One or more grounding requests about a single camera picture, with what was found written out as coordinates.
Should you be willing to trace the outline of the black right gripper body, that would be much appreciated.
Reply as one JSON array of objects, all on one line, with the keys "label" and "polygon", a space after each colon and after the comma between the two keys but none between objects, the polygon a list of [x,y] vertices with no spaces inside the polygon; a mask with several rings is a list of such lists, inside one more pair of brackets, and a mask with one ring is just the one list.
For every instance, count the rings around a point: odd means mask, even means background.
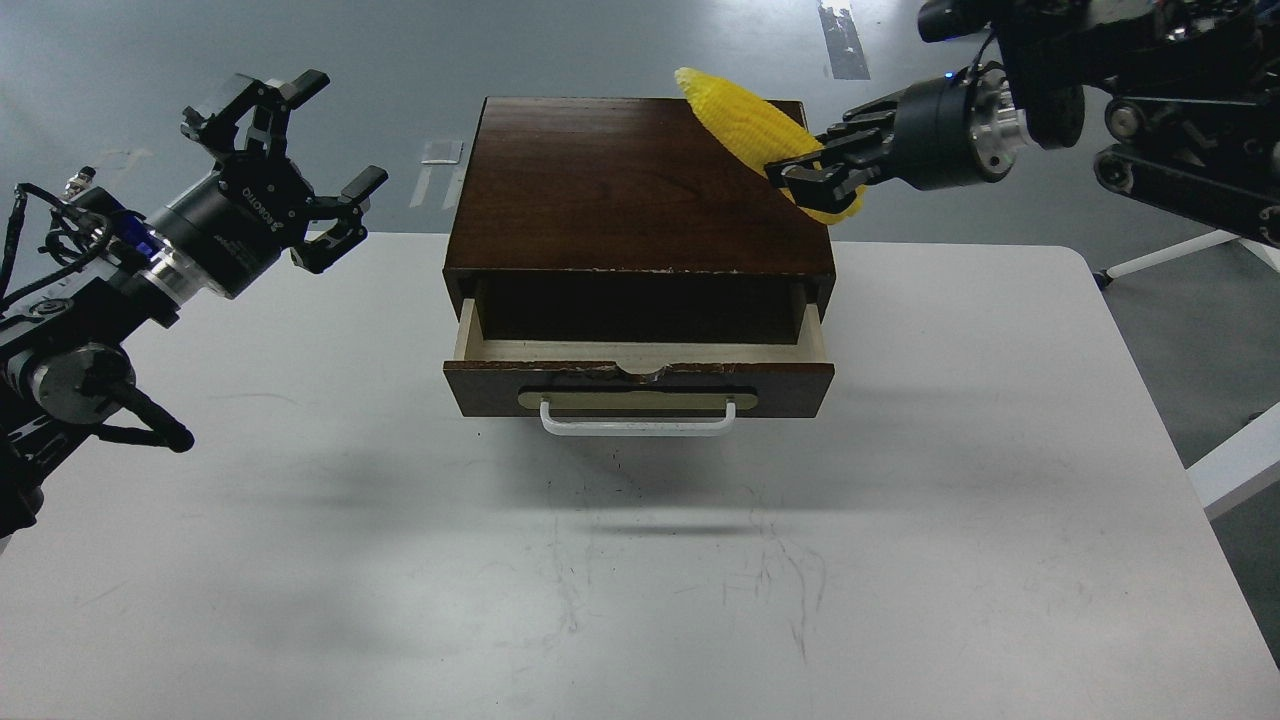
[{"label": "black right gripper body", "polygon": [[972,86],[934,77],[905,88],[893,117],[893,176],[932,191],[996,183],[1006,165],[989,164],[972,138]]}]

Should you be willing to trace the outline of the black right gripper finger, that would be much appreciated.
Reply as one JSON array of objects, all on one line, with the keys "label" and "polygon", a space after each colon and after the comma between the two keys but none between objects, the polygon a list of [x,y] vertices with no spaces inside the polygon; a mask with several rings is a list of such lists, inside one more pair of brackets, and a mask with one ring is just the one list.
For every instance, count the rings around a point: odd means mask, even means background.
[{"label": "black right gripper finger", "polygon": [[842,114],[815,137],[822,151],[891,151],[902,95],[887,95]]},{"label": "black right gripper finger", "polygon": [[865,187],[896,177],[884,154],[824,149],[765,164],[765,178],[801,209],[846,215],[856,209]]}]

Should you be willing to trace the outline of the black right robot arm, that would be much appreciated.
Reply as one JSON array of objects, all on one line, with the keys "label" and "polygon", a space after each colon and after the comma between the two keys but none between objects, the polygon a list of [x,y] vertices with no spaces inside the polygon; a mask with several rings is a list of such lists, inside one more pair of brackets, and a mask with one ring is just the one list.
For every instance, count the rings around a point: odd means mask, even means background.
[{"label": "black right robot arm", "polygon": [[988,29],[973,60],[844,114],[817,149],[769,161],[805,209],[849,210],[869,186],[1002,181],[1019,149],[1074,146],[1084,87],[1105,91],[1102,187],[1277,245],[1277,12],[1253,1],[928,1],[922,40]]}]

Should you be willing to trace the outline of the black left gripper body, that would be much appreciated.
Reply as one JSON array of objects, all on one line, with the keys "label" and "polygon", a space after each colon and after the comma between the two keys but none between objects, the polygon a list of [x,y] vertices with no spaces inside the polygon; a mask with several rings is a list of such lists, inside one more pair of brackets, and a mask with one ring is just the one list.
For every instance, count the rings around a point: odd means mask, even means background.
[{"label": "black left gripper body", "polygon": [[305,237],[307,222],[291,213],[312,196],[291,160],[227,161],[152,213],[150,225],[212,292],[236,299]]}]

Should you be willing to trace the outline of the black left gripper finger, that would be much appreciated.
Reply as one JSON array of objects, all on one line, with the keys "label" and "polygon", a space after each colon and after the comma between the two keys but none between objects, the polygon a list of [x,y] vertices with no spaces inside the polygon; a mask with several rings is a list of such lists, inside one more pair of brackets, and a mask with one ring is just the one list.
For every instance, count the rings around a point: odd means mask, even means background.
[{"label": "black left gripper finger", "polygon": [[333,222],[321,234],[311,240],[305,236],[289,246],[293,264],[312,274],[321,274],[362,243],[369,236],[364,224],[369,200],[388,179],[389,174],[384,168],[370,165],[337,196],[307,197],[301,205],[292,208],[289,218],[303,225]]},{"label": "black left gripper finger", "polygon": [[330,82],[316,69],[275,85],[234,74],[206,101],[183,110],[180,133],[201,146],[220,170],[292,168],[287,140],[291,114]]}]

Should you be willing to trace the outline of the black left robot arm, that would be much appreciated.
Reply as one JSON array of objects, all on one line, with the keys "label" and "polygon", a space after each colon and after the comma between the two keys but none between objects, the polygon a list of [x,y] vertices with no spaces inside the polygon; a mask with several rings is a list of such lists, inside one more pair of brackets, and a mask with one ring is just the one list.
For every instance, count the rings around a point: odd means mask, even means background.
[{"label": "black left robot arm", "polygon": [[369,200],[388,174],[358,173],[321,196],[287,154],[293,111],[325,88],[233,76],[183,111],[180,131],[211,170],[145,215],[81,168],[59,192],[13,190],[3,236],[1,534],[32,527],[44,483],[87,439],[189,451],[195,437],[137,384],[125,340],[170,327],[209,290],[236,299],[283,255],[320,274],[367,237]]}]

